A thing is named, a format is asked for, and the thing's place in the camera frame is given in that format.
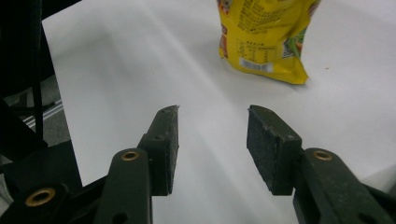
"white surface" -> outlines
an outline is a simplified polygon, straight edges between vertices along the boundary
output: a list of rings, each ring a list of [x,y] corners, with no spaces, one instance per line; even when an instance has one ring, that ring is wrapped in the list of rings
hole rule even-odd
[[[179,109],[170,197],[154,223],[297,223],[246,149],[248,107],[274,110],[304,148],[338,154],[387,189],[396,169],[396,3],[323,0],[308,29],[310,79],[291,86],[233,70],[218,55],[215,0],[87,0],[44,21],[84,184],[136,147],[155,113]]]

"plastic packaging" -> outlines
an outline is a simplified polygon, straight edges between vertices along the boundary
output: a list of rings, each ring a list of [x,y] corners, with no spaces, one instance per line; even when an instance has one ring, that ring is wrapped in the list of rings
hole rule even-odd
[[[245,73],[304,84],[308,75],[300,55],[319,1],[218,0],[220,57]]]

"barcode label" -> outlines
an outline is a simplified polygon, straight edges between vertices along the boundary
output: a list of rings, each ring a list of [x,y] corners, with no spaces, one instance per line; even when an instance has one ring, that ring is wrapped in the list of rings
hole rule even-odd
[[[267,73],[274,72],[274,67],[272,63],[253,63],[243,58],[239,58],[239,65],[253,70],[259,70],[262,72],[267,72]]]

